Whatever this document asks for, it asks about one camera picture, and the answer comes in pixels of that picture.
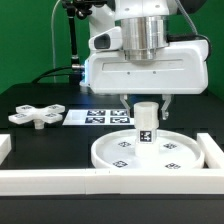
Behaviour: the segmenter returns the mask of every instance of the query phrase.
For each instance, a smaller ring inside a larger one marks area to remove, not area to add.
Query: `white plastic part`
[[[95,48],[94,41],[96,38],[100,37],[101,35],[107,34],[110,37],[110,48],[109,49],[99,49],[98,51],[108,51],[108,50],[118,50],[123,45],[123,39],[122,39],[122,30],[121,27],[114,27],[110,30],[107,30],[106,32],[103,32],[95,37],[92,37],[89,40],[89,48],[90,50],[98,50]]]
[[[92,54],[83,86],[99,94],[199,94],[208,85],[205,40],[172,42],[153,61],[127,62],[123,51]]]
[[[224,169],[224,153],[207,133],[198,134],[197,141],[205,153],[205,162],[209,168]]]
[[[149,156],[145,158],[136,156],[136,132],[135,129],[123,130],[97,139],[91,148],[93,165],[96,168],[148,170],[186,170],[203,167],[204,153],[196,141],[187,136],[163,130],[157,130],[158,151],[156,148],[152,153],[150,150],[153,146],[148,148],[147,145],[143,150],[149,150]]]
[[[0,164],[4,161],[6,156],[11,151],[10,135],[0,135]]]
[[[88,17],[90,37],[97,36],[115,26],[114,12],[107,5],[101,8],[93,6],[91,11],[92,14]]]
[[[63,125],[134,125],[134,118],[124,109],[69,110]]]
[[[34,121],[35,129],[43,129],[44,123],[54,123],[62,120],[62,113],[65,111],[65,107],[55,104],[42,109],[24,105],[16,107],[18,114],[9,116],[9,120],[16,124],[23,124],[30,121]]]
[[[134,105],[135,128],[153,130],[159,127],[158,103],[140,102]]]
[[[174,2],[174,0],[116,0],[115,20],[175,14],[177,5]]]
[[[134,120],[136,131],[135,155],[140,158],[150,158],[158,161],[159,141],[157,131],[159,127],[158,103],[140,102],[134,105]]]
[[[206,158],[213,153],[213,146],[223,157],[221,149],[208,134],[199,136],[202,137],[198,137],[198,144]],[[209,153],[204,148],[207,143],[211,146]],[[224,194],[224,169],[0,170],[0,183],[0,196]]]

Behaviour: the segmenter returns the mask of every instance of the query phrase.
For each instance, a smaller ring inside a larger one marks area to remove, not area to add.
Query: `white circular tray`
[[[135,155],[136,129],[113,132],[102,136],[91,148],[96,168],[122,169],[189,169],[202,168],[204,153],[197,142],[174,132],[157,130],[157,159]]]

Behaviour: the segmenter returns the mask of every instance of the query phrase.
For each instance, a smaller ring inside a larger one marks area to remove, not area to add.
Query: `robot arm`
[[[172,94],[201,93],[208,85],[209,44],[196,35],[190,41],[168,40],[168,17],[178,13],[178,1],[116,0],[115,12],[107,5],[91,8],[95,35],[81,85],[120,94],[124,104],[128,94],[162,94],[170,101]]]

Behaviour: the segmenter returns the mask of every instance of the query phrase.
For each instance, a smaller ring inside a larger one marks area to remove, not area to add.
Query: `black table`
[[[133,102],[152,100],[131,96]],[[62,126],[8,121],[20,105],[69,109],[120,109],[119,96],[81,93],[68,84],[19,84],[0,95],[0,134],[11,134],[4,169],[91,168],[92,143],[102,135],[133,126]],[[224,148],[224,102],[209,92],[175,96],[160,129],[196,138],[209,133]],[[224,195],[69,195],[0,197],[0,223],[223,223]]]

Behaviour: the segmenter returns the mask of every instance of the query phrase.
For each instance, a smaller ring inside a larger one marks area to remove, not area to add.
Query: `green wall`
[[[50,22],[55,3],[56,0],[0,0],[0,92],[13,84],[30,82],[52,68]],[[208,36],[213,45],[208,61],[209,89],[224,99],[223,9],[223,0],[208,0],[192,19],[199,33]],[[170,20],[171,33],[189,31],[181,16]],[[84,61],[88,56],[88,21],[76,21],[76,25],[78,51]],[[57,66],[69,65],[68,22],[62,7],[57,10],[55,32]]]

